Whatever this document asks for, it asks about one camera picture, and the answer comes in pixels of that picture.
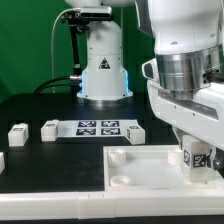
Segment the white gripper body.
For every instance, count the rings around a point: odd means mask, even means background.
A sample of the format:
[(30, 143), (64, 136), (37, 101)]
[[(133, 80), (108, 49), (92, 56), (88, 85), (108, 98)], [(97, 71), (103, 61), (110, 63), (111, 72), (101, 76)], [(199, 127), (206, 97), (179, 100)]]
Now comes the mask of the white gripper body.
[(176, 100), (152, 80), (147, 82), (151, 108), (161, 120), (224, 150), (224, 84), (211, 83), (192, 100)]

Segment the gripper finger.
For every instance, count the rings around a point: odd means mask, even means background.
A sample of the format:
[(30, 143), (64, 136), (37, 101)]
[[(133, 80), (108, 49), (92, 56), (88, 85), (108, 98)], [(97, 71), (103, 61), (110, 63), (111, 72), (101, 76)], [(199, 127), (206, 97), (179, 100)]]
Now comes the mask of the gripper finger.
[(210, 153), (207, 156), (207, 166), (213, 170), (221, 170), (224, 168), (224, 151), (212, 147)]
[(183, 136), (184, 136), (185, 132), (175, 126), (172, 127), (172, 130), (173, 130), (173, 133), (178, 141), (179, 148), (182, 148)]

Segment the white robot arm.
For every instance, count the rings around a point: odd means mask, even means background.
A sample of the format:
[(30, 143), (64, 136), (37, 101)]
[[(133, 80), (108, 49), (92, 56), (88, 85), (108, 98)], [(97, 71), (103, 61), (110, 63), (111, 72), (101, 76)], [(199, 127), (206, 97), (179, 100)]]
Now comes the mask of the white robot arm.
[(142, 65), (155, 116), (173, 127), (180, 144), (190, 135), (207, 152), (185, 150), (192, 168), (224, 169), (223, 0), (65, 0), (70, 22), (87, 30), (89, 60), (77, 97), (118, 101), (127, 95), (118, 46), (102, 35), (114, 7), (135, 6), (140, 31), (155, 39), (155, 57)]

